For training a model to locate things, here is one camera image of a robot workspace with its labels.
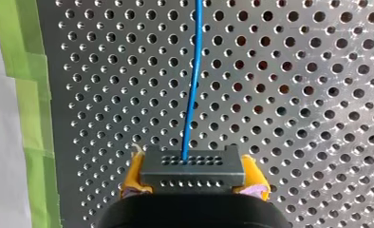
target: yellow plastic part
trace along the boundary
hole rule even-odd
[[[145,153],[143,151],[137,152],[131,161],[131,167],[128,170],[127,176],[125,177],[124,184],[122,189],[127,187],[132,187],[140,190],[141,192],[150,192],[153,193],[153,189],[150,186],[142,186],[140,184],[140,169],[143,164],[143,159],[145,158]]]
[[[241,157],[241,161],[243,163],[244,172],[246,174],[245,183],[241,187],[235,187],[234,193],[239,193],[241,190],[250,187],[256,184],[262,184],[267,187],[267,191],[262,193],[262,200],[267,201],[268,196],[270,194],[271,188],[268,184],[267,179],[265,179],[264,174],[258,168],[257,164],[255,163],[255,159],[252,158],[250,155],[243,155]]]
[[[141,192],[149,192],[153,193],[153,188],[151,186],[143,186],[140,184],[140,169],[143,164],[143,159],[145,158],[145,153],[143,151],[137,152],[132,157],[131,167],[128,170],[127,176],[125,177],[124,184],[122,185],[122,189],[127,187],[132,187]],[[267,187],[267,191],[262,193],[262,200],[267,201],[268,196],[270,194],[271,188],[268,184],[267,180],[265,179],[263,173],[258,168],[255,163],[255,159],[252,158],[250,155],[243,155],[241,157],[241,161],[243,163],[244,172],[246,174],[245,183],[241,187],[235,187],[234,193],[239,193],[241,190],[250,187],[252,185],[261,184]]]

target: white wall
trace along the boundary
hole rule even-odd
[[[0,227],[30,228],[27,173],[15,82],[0,50]]]

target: pink material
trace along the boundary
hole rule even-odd
[[[239,193],[262,199],[262,193],[267,191],[267,186],[263,184],[256,184],[241,190]]]

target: blue wire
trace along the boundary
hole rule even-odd
[[[189,141],[190,141],[190,124],[194,117],[194,104],[196,102],[196,86],[199,78],[199,68],[201,66],[201,49],[202,49],[202,0],[196,0],[196,46],[194,52],[193,75],[191,79],[190,95],[188,98],[186,120],[184,124],[183,145],[181,158],[187,160]]]

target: perforated metal sheet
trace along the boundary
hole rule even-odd
[[[203,1],[193,149],[236,143],[293,227],[374,227],[374,1]],[[131,143],[180,149],[192,0],[39,1],[64,227],[95,227]]]

